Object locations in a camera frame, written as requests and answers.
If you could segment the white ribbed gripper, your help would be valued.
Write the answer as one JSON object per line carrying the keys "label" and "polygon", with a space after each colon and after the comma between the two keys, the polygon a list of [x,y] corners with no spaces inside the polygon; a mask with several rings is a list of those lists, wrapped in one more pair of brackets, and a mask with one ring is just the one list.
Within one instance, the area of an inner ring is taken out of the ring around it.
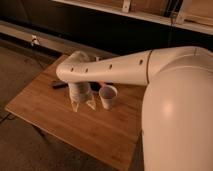
{"label": "white ribbed gripper", "polygon": [[95,101],[90,100],[92,97],[92,91],[88,82],[69,83],[68,87],[70,98],[75,101],[71,102],[72,109],[74,112],[78,111],[80,102],[86,102],[87,100],[88,101],[86,102],[86,104],[93,110],[96,110]]}

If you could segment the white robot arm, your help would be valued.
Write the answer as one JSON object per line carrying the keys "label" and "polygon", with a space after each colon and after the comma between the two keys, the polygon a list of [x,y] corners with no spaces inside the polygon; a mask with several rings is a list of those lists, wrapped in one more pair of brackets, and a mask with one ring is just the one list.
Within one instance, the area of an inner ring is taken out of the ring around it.
{"label": "white robot arm", "polygon": [[213,171],[213,52],[185,46],[91,62],[77,51],[56,74],[73,100],[85,82],[144,85],[144,170]]}

